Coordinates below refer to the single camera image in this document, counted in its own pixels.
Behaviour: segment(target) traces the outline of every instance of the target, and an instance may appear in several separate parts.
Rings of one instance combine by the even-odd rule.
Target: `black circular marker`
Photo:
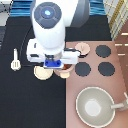
[[[100,74],[103,76],[112,76],[115,73],[114,66],[109,62],[102,62],[98,66]]]
[[[99,45],[96,48],[96,54],[102,58],[106,58],[111,55],[111,49],[106,45]]]
[[[75,72],[79,76],[82,76],[82,77],[87,76],[89,75],[90,71],[91,71],[91,68],[89,64],[87,64],[86,62],[79,62],[75,66]]]

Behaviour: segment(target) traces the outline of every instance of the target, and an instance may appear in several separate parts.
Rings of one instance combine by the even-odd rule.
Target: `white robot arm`
[[[65,27],[81,27],[89,18],[89,0],[33,0],[31,21],[35,39],[27,46],[30,62],[44,62],[45,68],[76,64],[79,51],[65,49]]]

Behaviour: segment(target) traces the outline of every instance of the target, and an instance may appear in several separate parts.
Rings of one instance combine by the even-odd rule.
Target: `table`
[[[15,20],[13,25],[7,23],[0,50],[0,128],[65,128],[66,80],[55,74],[47,81],[34,76],[33,63],[26,58],[27,42],[34,38],[32,29],[21,56],[22,65],[30,66],[16,72],[11,69],[13,49],[19,53],[31,26],[30,22],[18,24]]]
[[[66,43],[66,47],[75,48],[78,42]],[[91,72],[88,76],[80,77],[72,71],[71,76],[66,80],[66,128],[89,128],[78,117],[75,110],[76,97],[84,88],[93,86],[100,87],[106,90],[114,99],[115,103],[120,103],[125,99],[124,92],[126,87],[113,41],[85,41],[89,44],[90,53],[85,58],[79,58],[79,62],[86,62],[91,67]],[[95,53],[96,47],[106,45],[111,49],[111,55],[106,58],[101,58]],[[103,76],[98,71],[98,65],[101,62],[110,62],[115,67],[115,73],[112,76]],[[106,128],[127,128],[128,127],[128,110],[116,112],[116,116],[112,123]]]

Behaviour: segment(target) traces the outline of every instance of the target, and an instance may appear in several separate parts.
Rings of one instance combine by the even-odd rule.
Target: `cable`
[[[22,55],[23,46],[24,46],[25,40],[26,40],[26,38],[27,38],[27,36],[28,36],[28,34],[29,34],[31,28],[32,28],[32,25],[30,26],[30,28],[28,29],[27,33],[25,34],[24,39],[23,39],[23,42],[22,42],[21,47],[20,47],[20,52],[19,52],[19,61],[20,61],[20,62],[21,62],[21,55]],[[21,66],[23,66],[23,67],[32,67],[32,66],[37,66],[37,64],[33,64],[33,65],[23,65],[23,64],[21,63]]]

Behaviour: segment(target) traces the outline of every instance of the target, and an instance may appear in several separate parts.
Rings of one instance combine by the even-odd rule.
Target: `gray object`
[[[102,58],[106,58],[111,55],[111,49],[106,45],[99,45],[96,48],[96,54]]]
[[[86,62],[79,62],[75,66],[75,72],[77,75],[85,77],[89,75],[91,68]]]
[[[4,39],[5,30],[6,30],[5,26],[0,26],[0,49],[1,49],[3,39]]]
[[[70,27],[81,27],[83,24],[85,24],[89,18],[89,13],[90,13],[89,11],[90,11],[89,0],[79,0]]]
[[[5,11],[5,10],[9,10],[9,8],[10,8],[10,4],[2,4],[1,2],[0,2],[0,12],[2,12],[2,11]]]

